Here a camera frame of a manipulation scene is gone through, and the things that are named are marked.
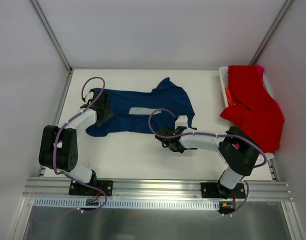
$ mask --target plastic basket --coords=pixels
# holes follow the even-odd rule
[[[219,71],[219,78],[220,78],[220,81],[221,81],[224,105],[227,108],[229,106],[229,103],[228,103],[227,94],[225,92],[225,88],[227,86],[229,86],[229,67],[228,66],[222,66],[222,67],[219,68],[218,71]],[[266,78],[264,73],[263,73],[262,83],[263,83],[263,87],[265,88],[267,93],[273,98],[273,95],[272,95],[271,91],[268,88],[268,81],[267,81],[267,78]]]

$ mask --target black mounting plate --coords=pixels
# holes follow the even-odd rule
[[[216,182],[201,182],[201,193],[203,199],[221,199]],[[245,199],[246,193],[244,184],[239,182],[231,193],[227,195],[228,199],[233,199],[235,193],[236,199]]]
[[[103,192],[105,192],[106,196],[111,197],[113,192],[113,181],[107,181],[107,180],[97,180],[95,188],[100,188]],[[83,186],[77,182],[73,183],[71,181],[71,184],[69,186],[68,195],[71,196],[95,196],[97,194],[97,191],[91,188],[88,188],[86,186]]]

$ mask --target white table surface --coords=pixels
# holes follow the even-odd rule
[[[171,82],[188,94],[195,116],[192,126],[204,131],[226,131],[231,122],[219,117],[224,101],[218,71],[202,70],[106,70],[76,69],[65,99],[60,122],[67,121],[83,104],[81,88],[86,80],[104,78],[107,89],[150,92],[160,81]],[[101,88],[94,79],[85,88]],[[110,133],[91,137],[85,132],[78,138],[78,161],[96,171],[98,178],[218,180],[227,168],[221,156],[208,150],[186,150],[183,154],[163,148],[152,134]],[[46,169],[44,176],[54,177]],[[272,180],[268,165],[253,170],[246,180]]]

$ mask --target white wall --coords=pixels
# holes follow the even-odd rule
[[[285,0],[39,0],[73,67],[249,64]]]
[[[0,240],[28,176],[67,72],[28,0],[0,1]]]
[[[306,0],[295,0],[259,63],[285,116],[276,154],[306,232]]]

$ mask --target blue t-shirt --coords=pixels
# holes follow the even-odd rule
[[[115,115],[101,126],[91,125],[86,133],[93,137],[104,137],[109,133],[136,132],[151,134],[149,115],[155,109],[168,109],[175,116],[187,115],[188,127],[192,127],[195,115],[190,99],[183,88],[176,86],[167,77],[151,92],[104,89],[109,93],[110,105]],[[151,126],[157,132],[161,127],[175,127],[175,119],[166,111],[157,112],[151,118]]]

